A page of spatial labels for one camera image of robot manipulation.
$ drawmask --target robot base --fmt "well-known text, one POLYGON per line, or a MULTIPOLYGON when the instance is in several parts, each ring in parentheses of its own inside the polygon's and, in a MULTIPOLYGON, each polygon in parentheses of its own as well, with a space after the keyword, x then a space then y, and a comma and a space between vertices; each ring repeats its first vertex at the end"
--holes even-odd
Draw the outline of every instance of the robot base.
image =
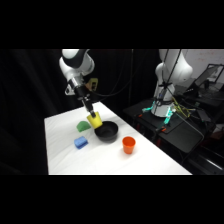
POLYGON ((157 103, 154 104, 152 108, 152 114, 157 117, 167 117, 167 112, 170 107, 172 107, 173 103, 162 105, 162 106, 156 106, 157 103))

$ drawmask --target green block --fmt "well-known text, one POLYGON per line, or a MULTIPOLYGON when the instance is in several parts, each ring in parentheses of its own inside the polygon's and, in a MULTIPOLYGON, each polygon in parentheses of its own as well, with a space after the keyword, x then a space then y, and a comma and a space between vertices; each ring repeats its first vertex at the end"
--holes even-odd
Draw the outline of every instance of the green block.
POLYGON ((91 128, 90 124, 86 121, 81 121, 77 126, 77 129, 78 129, 79 132, 86 131, 90 128, 91 128))

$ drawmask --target table surface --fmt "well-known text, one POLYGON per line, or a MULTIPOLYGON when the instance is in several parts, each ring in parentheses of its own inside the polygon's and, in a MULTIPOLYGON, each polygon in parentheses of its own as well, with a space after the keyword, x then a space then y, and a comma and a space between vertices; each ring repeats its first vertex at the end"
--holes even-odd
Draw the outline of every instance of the table surface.
MULTIPOLYGON (((143 108, 151 107, 153 100, 146 100, 143 102, 140 102, 137 105, 134 105, 130 108, 127 108, 124 110, 124 112, 130 116, 134 117, 136 114, 142 113, 143 108)), ((155 127, 153 127, 149 122, 144 121, 141 118, 138 118, 137 121, 147 127, 150 130, 155 131, 155 127)), ((195 128, 200 130, 203 134, 206 134, 207 130, 206 128, 201 128, 199 125, 187 120, 191 125, 193 125, 195 128)), ((166 140, 176 148, 180 149, 181 151, 185 153, 189 153, 201 140, 202 136, 195 131, 193 128, 191 128, 188 124, 183 122, 178 127, 176 127, 174 130, 172 130, 170 133, 160 133, 159 137, 166 140)))
POLYGON ((119 126, 117 140, 103 143, 91 128, 79 133, 76 126, 88 113, 80 108, 45 119, 50 175, 191 175, 102 103, 94 104, 103 121, 119 126), (89 144, 78 150, 74 140, 84 136, 89 144), (123 152, 122 139, 136 140, 132 155, 123 152))

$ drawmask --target black bowl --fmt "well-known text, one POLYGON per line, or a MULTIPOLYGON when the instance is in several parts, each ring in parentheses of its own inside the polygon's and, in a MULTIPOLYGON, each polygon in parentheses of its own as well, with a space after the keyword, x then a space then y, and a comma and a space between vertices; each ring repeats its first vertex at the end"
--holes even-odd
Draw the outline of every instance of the black bowl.
POLYGON ((118 126, 114 122, 105 121, 103 125, 95 129, 96 136, 103 142, 110 142, 116 139, 118 126))

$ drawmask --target white table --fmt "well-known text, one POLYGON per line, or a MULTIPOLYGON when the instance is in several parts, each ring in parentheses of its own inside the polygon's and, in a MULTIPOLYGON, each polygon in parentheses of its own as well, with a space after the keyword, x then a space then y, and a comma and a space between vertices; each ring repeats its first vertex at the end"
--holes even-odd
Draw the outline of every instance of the white table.
POLYGON ((87 121, 85 108, 45 119, 50 175, 190 175, 102 103, 94 104, 94 110, 103 121, 117 123, 117 140, 103 143, 93 129, 79 133, 76 126, 87 121), (78 150, 74 140, 82 136, 89 144, 78 150), (126 136, 136 140, 132 155, 123 152, 122 139, 126 136))

